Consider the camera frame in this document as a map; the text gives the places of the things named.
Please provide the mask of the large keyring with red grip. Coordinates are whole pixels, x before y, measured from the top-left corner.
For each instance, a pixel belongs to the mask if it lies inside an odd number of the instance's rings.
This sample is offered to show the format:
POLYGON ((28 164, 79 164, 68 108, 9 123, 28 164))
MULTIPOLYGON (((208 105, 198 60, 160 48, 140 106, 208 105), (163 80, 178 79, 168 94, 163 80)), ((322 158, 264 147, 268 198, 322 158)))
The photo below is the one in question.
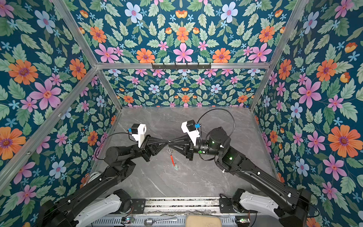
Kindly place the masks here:
POLYGON ((169 151, 169 154, 170 154, 171 162, 172 162, 173 166, 175 167, 175 166, 176 166, 176 164, 175 164, 175 161, 174 161, 174 158, 173 158, 173 151, 172 151, 172 149, 170 148, 170 146, 168 146, 168 151, 169 151))

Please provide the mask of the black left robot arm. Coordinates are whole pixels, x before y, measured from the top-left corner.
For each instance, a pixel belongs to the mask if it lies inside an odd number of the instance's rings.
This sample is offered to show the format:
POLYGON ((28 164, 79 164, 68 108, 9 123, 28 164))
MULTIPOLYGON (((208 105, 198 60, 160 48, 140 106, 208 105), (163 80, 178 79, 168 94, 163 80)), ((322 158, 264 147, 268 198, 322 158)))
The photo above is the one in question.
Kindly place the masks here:
POLYGON ((141 145, 114 146, 106 150, 106 169, 94 180, 57 202, 45 202, 39 211, 36 227, 84 227, 100 217, 116 212, 120 208, 128 211, 130 196, 119 190, 115 195, 99 203, 95 200, 103 193, 128 178, 136 164, 133 159, 149 161, 169 141, 147 135, 141 145))

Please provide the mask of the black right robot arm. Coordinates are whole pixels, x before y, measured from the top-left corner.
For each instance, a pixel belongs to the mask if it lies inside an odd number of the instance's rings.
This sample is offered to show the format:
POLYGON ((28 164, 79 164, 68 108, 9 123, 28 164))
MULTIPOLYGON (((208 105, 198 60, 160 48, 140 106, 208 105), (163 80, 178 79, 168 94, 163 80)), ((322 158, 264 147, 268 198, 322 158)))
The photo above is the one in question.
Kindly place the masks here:
POLYGON ((206 153, 217 157, 216 165, 232 175, 237 175, 257 187, 277 203, 273 213, 284 227, 303 227, 308 218, 311 194, 305 189, 294 189, 262 171, 244 154, 230 146, 231 138, 221 127, 214 128, 207 140, 192 141, 184 136, 171 141, 171 146, 181 146, 185 153, 206 153))

